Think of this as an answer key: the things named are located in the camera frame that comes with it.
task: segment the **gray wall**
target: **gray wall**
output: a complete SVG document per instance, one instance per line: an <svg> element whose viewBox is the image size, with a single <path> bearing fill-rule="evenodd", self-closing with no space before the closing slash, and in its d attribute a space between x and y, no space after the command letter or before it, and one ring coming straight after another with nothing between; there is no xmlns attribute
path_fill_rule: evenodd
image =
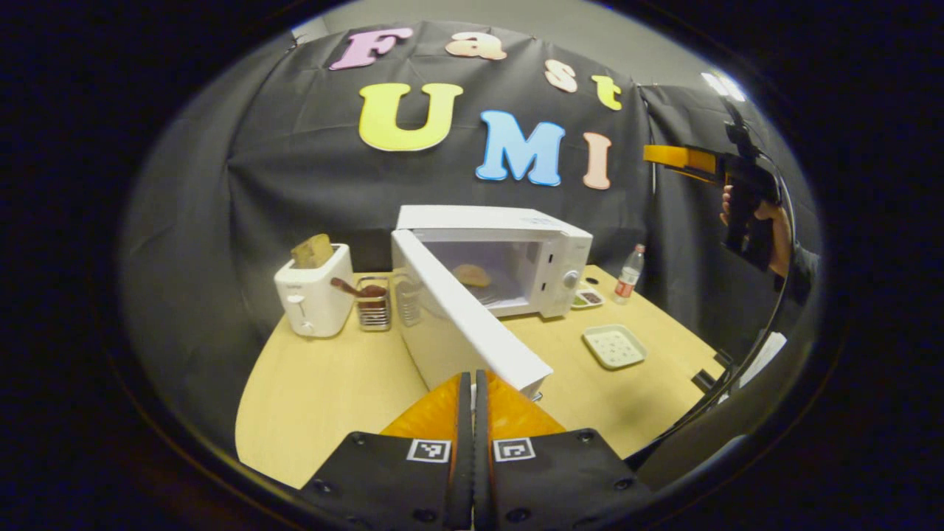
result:
<svg viewBox="0 0 944 531"><path fill-rule="evenodd" d="M701 57L632 19L582 0L359 0L293 32L306 42L354 27L420 20L504 27L584 55L639 84L710 90L700 74L713 67Z"/></svg>

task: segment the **blue letter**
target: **blue letter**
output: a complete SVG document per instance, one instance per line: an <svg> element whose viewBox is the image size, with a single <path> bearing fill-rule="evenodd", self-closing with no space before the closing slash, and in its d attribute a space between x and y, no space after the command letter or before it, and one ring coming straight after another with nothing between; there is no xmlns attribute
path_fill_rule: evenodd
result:
<svg viewBox="0 0 944 531"><path fill-rule="evenodd" d="M509 113L485 111L481 119L488 124L488 141L485 143L485 162L475 170L480 179L503 180L508 177L508 170L502 165L507 158L515 180L521 180L534 161L528 180L545 186L561 183L561 176L557 175L557 157L564 128L541 122L526 142L517 120Z"/></svg>

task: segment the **sleeve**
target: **sleeve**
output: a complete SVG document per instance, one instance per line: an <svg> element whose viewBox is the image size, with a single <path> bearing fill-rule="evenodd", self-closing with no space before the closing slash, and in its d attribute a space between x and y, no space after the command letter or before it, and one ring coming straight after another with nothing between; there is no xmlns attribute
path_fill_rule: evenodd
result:
<svg viewBox="0 0 944 531"><path fill-rule="evenodd" d="M793 249L793 257L790 260L790 275L792 278L786 295L798 304L805 304L806 298L810 295L810 290L813 289L813 282L816 281L818 270L819 255L797 245ZM784 289L784 278L777 275L773 285L777 291Z"/></svg>

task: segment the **microwave door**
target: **microwave door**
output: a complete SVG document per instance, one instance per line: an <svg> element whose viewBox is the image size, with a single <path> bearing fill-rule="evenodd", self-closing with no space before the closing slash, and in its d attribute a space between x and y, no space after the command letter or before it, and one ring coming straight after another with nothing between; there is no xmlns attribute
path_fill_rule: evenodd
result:
<svg viewBox="0 0 944 531"><path fill-rule="evenodd" d="M553 372L412 231L392 235L395 321L427 387L488 368L528 397Z"/></svg>

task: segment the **colorful foam letter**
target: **colorful foam letter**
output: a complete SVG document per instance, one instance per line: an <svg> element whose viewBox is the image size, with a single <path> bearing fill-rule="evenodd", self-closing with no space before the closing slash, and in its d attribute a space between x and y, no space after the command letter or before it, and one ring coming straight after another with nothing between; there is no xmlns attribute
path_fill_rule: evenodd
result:
<svg viewBox="0 0 944 531"><path fill-rule="evenodd" d="M544 73L544 77L548 79L551 85L554 85L566 93L577 92L577 80L574 79L574 69L571 68L569 64L550 59L544 61L544 66L548 69Z"/></svg>
<svg viewBox="0 0 944 531"><path fill-rule="evenodd" d="M371 51L376 51L377 55L383 55L394 47L397 38L407 39L412 35L413 30L408 27L355 33L350 36L351 43L347 46L345 54L328 68L344 70L373 64L377 58L370 54Z"/></svg>
<svg viewBox="0 0 944 531"><path fill-rule="evenodd" d="M371 147L383 151L419 151L433 147L449 135L452 126L452 106L463 88L448 83L427 83L423 92L430 95L430 112L426 124L419 129L406 130L396 126L396 110L400 97L410 92L404 83L380 83L361 89L363 109L358 131L361 139Z"/></svg>
<svg viewBox="0 0 944 531"><path fill-rule="evenodd" d="M614 94L622 94L623 90L613 83L611 77L591 76L590 78L597 82L597 97L600 103L614 111L619 111L623 108L623 104L616 101L616 97L614 96Z"/></svg>
<svg viewBox="0 0 944 531"><path fill-rule="evenodd" d="M534 161L528 180L544 186L561 183L557 158L565 135L564 128L541 122L525 141L517 120L511 114L484 111L481 119L488 124L488 141L485 144L485 162L475 170L480 179L503 180L508 177L508 170L503 165L507 158L515 180L521 180Z"/></svg>
<svg viewBox="0 0 944 531"><path fill-rule="evenodd" d="M613 145L609 138L597 133L586 132L583 140L587 141L590 152L587 155L587 174L583 176L583 184L589 188L606 190L610 187L610 180L606 178L606 153Z"/></svg>
<svg viewBox="0 0 944 531"><path fill-rule="evenodd" d="M501 40L495 35L463 31L452 36L452 42L446 45L446 51L454 56L481 57L502 60L508 54L501 50Z"/></svg>

